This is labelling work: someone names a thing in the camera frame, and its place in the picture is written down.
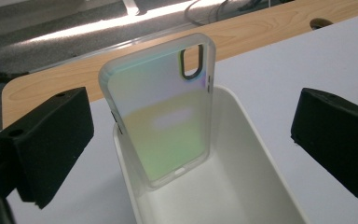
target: white surface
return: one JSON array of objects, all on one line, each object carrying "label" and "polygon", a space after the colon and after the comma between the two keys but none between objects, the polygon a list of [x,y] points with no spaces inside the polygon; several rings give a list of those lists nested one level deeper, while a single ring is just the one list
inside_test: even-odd
[{"label": "white surface", "polygon": [[219,62],[312,223],[358,223],[358,199],[290,138],[304,87],[358,104],[358,17]]},{"label": "white surface", "polygon": [[213,90],[211,129],[208,159],[152,191],[131,158],[129,140],[115,129],[138,224],[306,223],[252,122],[227,89]]},{"label": "white surface", "polygon": [[[358,104],[358,17],[219,62],[215,83],[238,95],[311,223],[358,223],[358,199],[290,138],[302,88]],[[113,145],[109,108],[91,108],[96,134],[52,203],[39,211],[9,196],[19,224],[135,222],[116,153],[98,146]]]}]

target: screw hole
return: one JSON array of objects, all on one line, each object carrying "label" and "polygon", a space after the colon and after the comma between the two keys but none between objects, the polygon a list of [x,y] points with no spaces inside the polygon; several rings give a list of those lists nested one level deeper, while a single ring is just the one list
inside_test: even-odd
[{"label": "screw hole", "polygon": [[22,129],[17,129],[17,130],[14,130],[14,131],[11,131],[10,133],[8,133],[8,135],[10,137],[17,137],[17,136],[20,136],[24,133],[24,130]]},{"label": "screw hole", "polygon": [[310,28],[312,30],[318,30],[324,28],[325,26],[332,25],[333,23],[327,19],[316,18],[310,21]]}]

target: clear phone case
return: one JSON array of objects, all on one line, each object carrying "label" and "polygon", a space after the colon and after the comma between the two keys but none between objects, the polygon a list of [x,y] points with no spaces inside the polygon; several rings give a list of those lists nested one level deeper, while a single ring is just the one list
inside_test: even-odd
[{"label": "clear phone case", "polygon": [[[196,49],[198,67],[185,71]],[[185,36],[114,59],[99,81],[125,154],[152,189],[201,164],[210,151],[215,48],[206,35]]]}]

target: iridescent phone case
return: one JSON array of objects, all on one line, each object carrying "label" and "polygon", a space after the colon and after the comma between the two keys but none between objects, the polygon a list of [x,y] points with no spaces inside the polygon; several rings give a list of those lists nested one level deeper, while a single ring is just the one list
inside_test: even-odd
[{"label": "iridescent phone case", "polygon": [[[198,49],[198,67],[185,72],[185,55]],[[132,165],[158,188],[201,164],[210,151],[215,48],[206,35],[185,36],[114,59],[99,81]]]}]

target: camera cutout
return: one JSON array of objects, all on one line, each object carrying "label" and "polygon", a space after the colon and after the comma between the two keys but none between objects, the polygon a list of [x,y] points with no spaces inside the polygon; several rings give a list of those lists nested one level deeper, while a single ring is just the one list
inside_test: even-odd
[{"label": "camera cutout", "polygon": [[196,78],[202,70],[203,46],[197,45],[188,49],[183,49],[180,53],[180,63],[182,65],[181,75],[186,80]]}]

